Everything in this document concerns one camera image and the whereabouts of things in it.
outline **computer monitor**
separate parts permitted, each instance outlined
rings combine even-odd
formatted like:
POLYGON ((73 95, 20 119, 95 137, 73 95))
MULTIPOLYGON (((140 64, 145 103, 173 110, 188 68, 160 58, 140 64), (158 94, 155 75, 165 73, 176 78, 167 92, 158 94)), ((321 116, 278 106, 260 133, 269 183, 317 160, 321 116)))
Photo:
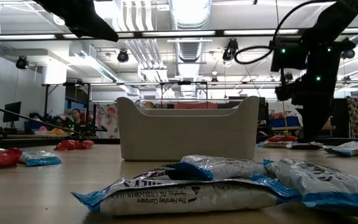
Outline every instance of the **computer monitor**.
MULTIPOLYGON (((20 114, 21 107, 22 107, 22 102, 9 103, 9 104, 5 105, 5 110, 20 114)), ((16 116, 16 115, 13 115, 10 113, 4 113, 3 121, 4 122, 14 122, 14 121, 18 121, 19 118, 20 118, 19 116, 16 116)))

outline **black cable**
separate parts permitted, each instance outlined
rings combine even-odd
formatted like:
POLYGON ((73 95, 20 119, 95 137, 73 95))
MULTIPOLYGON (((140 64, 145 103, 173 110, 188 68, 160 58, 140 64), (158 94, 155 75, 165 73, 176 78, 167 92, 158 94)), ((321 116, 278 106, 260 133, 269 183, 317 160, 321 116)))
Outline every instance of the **black cable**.
MULTIPOLYGON (((281 26, 282 26, 283 23, 286 21, 286 19, 288 19, 288 18, 290 17, 291 14, 293 14, 296 10, 298 10, 299 8, 301 8, 301 7, 303 7, 303 6, 306 6, 306 5, 309 5, 309 4, 313 4, 313 3, 317 3, 317 2, 326 2, 326 1, 324 1, 324 0, 307 1, 307 2, 304 2, 304 3, 302 3, 302 4, 300 4, 300 5, 296 6, 296 7, 294 7, 289 13, 287 13, 287 14, 284 16, 284 18, 281 20, 281 22, 278 24, 278 26, 277 26, 277 28, 276 28, 276 31, 274 32, 272 42, 275 41, 276 36, 277 36, 278 32, 280 31, 281 26)), ((241 64, 241 65, 252 64, 252 63, 258 62, 258 61, 262 60, 263 58, 269 56, 269 55, 273 52, 273 50, 274 50, 274 48, 271 47, 271 46, 251 46, 251 47, 246 47, 246 48, 244 48, 244 49, 241 49, 241 50, 237 51, 237 53, 236 53, 235 56, 234 56, 234 60, 235 60, 237 63, 241 64), (242 62, 242 61, 240 61, 240 60, 237 58, 237 56, 238 56, 239 54, 241 54, 241 53, 243 53, 243 52, 246 52, 246 51, 248 51, 248 50, 253 50, 253 49, 269 49, 269 51, 268 51, 265 55, 263 55, 263 56, 261 56, 261 57, 259 57, 259 58, 257 58, 257 59, 253 59, 253 60, 251 60, 251 61, 249 61, 249 62, 242 62)))
POLYGON ((21 114, 13 113, 12 111, 8 111, 8 110, 2 109, 2 108, 0 108, 0 111, 2 111, 2 112, 4 112, 4 113, 10 113, 10 114, 13 114, 13 115, 15 115, 15 116, 18 116, 18 117, 20 117, 20 118, 28 119, 29 121, 33 121, 33 122, 36 122, 36 123, 40 123, 40 124, 43 124, 43 125, 46 125, 46 126, 50 126, 50 127, 62 129, 62 130, 64 130, 64 131, 68 131, 68 132, 73 132, 73 133, 78 134, 79 136, 81 136, 81 137, 83 137, 83 138, 86 139, 86 136, 85 136, 85 135, 83 135, 83 134, 81 134, 81 133, 79 133, 79 132, 76 132, 76 131, 67 129, 67 128, 62 128, 62 127, 56 126, 56 125, 54 125, 54 124, 45 123, 45 122, 43 122, 43 121, 37 121, 36 119, 28 118, 28 117, 23 116, 23 115, 21 115, 21 114))

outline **blue bin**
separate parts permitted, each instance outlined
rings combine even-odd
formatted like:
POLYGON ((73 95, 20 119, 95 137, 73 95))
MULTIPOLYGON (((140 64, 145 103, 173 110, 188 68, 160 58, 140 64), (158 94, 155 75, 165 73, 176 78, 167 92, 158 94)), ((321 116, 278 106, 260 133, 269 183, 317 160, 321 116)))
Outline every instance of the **blue bin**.
MULTIPOLYGON (((271 119, 268 121, 268 125, 271 126, 272 128, 282 128, 285 127, 285 120, 284 118, 271 119)), ((298 117, 297 116, 287 117, 287 126, 288 127, 300 126, 298 117)))

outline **red bag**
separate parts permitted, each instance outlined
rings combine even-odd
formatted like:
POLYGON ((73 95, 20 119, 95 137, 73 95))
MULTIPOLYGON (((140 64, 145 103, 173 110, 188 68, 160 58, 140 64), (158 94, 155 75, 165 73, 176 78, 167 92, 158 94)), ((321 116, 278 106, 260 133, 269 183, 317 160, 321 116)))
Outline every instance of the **red bag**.
POLYGON ((72 149, 89 149, 93 146, 94 142, 91 140, 86 140, 83 142, 79 142, 76 140, 62 140, 59 143, 55 150, 56 151, 65 151, 65 150, 72 150, 72 149))
POLYGON ((274 136, 267 139, 268 142, 280 142, 280 141, 297 141, 298 138, 294 136, 274 136))
POLYGON ((16 166, 21 155, 22 151, 18 148, 11 148, 0 152, 0 167, 16 166))
POLYGON ((94 145, 92 140, 85 140, 77 144, 77 149, 89 149, 94 145))

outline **person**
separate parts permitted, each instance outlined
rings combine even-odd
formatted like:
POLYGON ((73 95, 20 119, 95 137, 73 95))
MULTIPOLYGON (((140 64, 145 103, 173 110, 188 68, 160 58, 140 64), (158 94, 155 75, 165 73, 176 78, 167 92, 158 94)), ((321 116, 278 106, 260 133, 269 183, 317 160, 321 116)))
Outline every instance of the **person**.
POLYGON ((85 124, 85 121, 81 118, 81 111, 79 109, 73 109, 71 111, 71 116, 73 117, 75 124, 78 124, 78 125, 85 124))

